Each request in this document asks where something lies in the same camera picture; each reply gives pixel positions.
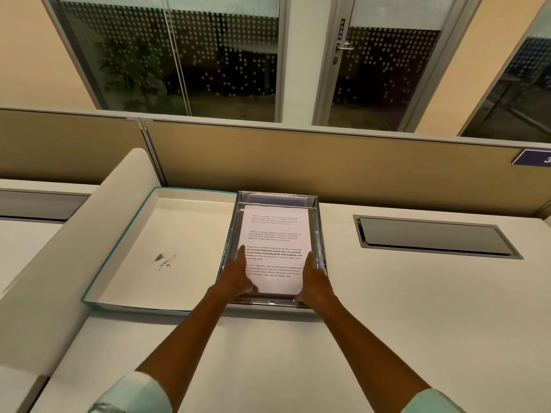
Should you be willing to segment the purple desk sign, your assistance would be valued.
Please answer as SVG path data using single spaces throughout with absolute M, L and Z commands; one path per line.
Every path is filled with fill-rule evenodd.
M 551 149 L 522 149 L 512 160 L 512 165 L 551 167 Z

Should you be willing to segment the white printed paper sheet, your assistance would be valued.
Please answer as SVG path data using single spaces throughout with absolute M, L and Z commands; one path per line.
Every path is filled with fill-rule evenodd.
M 242 246 L 246 275 L 259 293 L 297 295 L 312 251 L 308 209 L 245 205 L 238 242 Z

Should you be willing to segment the person's left forearm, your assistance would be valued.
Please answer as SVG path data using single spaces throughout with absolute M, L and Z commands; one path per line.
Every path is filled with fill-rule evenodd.
M 214 328 L 232 297 L 231 289 L 224 285 L 210 287 L 196 308 L 136 368 L 161 386 L 173 412 L 180 408 Z

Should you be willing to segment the white curved desk divider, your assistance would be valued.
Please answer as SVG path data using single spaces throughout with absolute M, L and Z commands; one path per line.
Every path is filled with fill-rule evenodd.
M 51 376 L 84 324 L 86 288 L 160 183 L 132 149 L 0 296 L 0 366 Z

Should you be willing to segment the person's right hand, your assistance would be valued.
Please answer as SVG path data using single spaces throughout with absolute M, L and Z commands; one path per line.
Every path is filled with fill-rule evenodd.
M 338 301 L 332 285 L 324 271 L 315 267 L 313 252 L 309 252 L 302 270 L 304 300 L 316 314 L 331 309 Z

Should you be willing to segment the silver metal tray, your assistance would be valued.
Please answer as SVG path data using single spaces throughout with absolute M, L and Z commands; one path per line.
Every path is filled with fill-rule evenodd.
M 307 208 L 309 211 L 309 225 L 312 245 L 311 252 L 313 252 L 313 256 L 315 259 L 314 264 L 316 268 L 323 270 L 324 273 L 327 274 L 327 263 L 322 235 L 321 215 L 318 197 L 309 195 L 276 194 L 247 191 L 238 192 L 234 214 L 224 248 L 220 271 L 224 269 L 224 266 L 229 259 L 233 259 L 236 257 L 237 251 L 239 249 L 238 242 L 245 205 Z M 251 312 L 295 312 L 301 314 L 313 312 L 313 310 L 308 306 L 297 306 L 294 303 L 295 296 L 296 295 L 273 295 L 259 292 L 257 294 L 243 294 L 238 298 L 235 298 L 233 301 L 230 301 L 228 306 L 232 309 L 239 309 Z

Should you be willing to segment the person's right forearm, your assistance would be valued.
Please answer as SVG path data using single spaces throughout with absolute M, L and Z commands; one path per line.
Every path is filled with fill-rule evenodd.
M 417 394 L 430 389 L 427 382 L 356 319 L 337 297 L 331 296 L 311 306 L 331 332 L 375 413 L 401 413 Z

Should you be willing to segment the light green shirt sleeve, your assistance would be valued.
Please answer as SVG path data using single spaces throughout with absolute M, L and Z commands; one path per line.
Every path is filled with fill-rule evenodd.
M 141 372 L 124 375 L 92 403 L 87 413 L 173 413 L 161 385 Z
M 401 413 L 466 413 L 457 403 L 437 389 L 416 394 Z

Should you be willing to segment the light green left shirt sleeve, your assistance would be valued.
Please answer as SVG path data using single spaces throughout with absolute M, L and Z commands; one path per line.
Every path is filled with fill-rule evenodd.
M 92 403 L 87 413 L 173 413 L 161 385 L 141 372 L 124 375 Z

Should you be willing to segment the glass window with dotted film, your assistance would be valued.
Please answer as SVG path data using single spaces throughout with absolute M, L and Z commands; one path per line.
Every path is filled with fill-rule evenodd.
M 96 108 L 132 112 L 105 90 L 97 44 L 139 36 L 167 87 L 150 114 L 281 122 L 290 0 L 41 1 Z

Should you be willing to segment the person's left hand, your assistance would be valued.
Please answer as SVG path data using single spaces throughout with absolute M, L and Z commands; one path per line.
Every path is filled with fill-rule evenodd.
M 222 297 L 224 303 L 229 303 L 245 293 L 246 275 L 246 247 L 242 245 L 236 257 L 229 259 L 217 282 L 214 285 L 215 291 Z

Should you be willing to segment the white box lid teal edge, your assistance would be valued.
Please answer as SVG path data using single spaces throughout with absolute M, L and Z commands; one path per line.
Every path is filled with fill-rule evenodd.
M 153 188 L 94 275 L 88 308 L 184 316 L 216 282 L 238 194 Z

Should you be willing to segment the green potted plant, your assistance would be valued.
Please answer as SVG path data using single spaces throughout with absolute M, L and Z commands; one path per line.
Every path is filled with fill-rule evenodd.
M 158 111 L 167 94 L 162 52 L 141 37 L 106 38 L 98 42 L 99 68 L 107 76 L 105 90 L 122 96 L 123 109 Z

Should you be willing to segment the glass door with dotted film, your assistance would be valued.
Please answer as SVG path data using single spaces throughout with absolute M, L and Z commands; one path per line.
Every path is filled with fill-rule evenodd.
M 313 125 L 412 133 L 478 2 L 333 0 Z

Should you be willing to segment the tan partition panel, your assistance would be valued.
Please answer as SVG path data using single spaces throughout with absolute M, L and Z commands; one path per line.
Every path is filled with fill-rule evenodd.
M 141 113 L 0 106 L 0 178 L 99 185 L 135 148 L 168 182 Z
M 513 165 L 518 146 L 155 120 L 145 125 L 170 187 L 551 216 L 551 168 Z

